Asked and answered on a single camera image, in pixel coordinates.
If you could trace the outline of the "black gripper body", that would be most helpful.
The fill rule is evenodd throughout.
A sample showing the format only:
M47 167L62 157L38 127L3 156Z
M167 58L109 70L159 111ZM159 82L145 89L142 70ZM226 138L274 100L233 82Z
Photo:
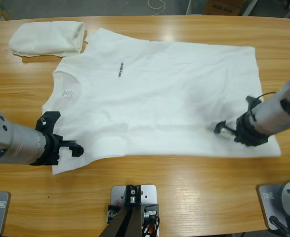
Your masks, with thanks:
M241 115L236 121L236 129L231 129L226 125L226 121L222 122L222 128L229 130L234 136L234 141L246 146L259 146L268 142L268 135L261 134L254 129L250 123L250 112Z
M62 138L62 136L50 132L32 132L30 140L32 145L35 146L34 158L36 160L30 165L57 165L60 158L59 149Z

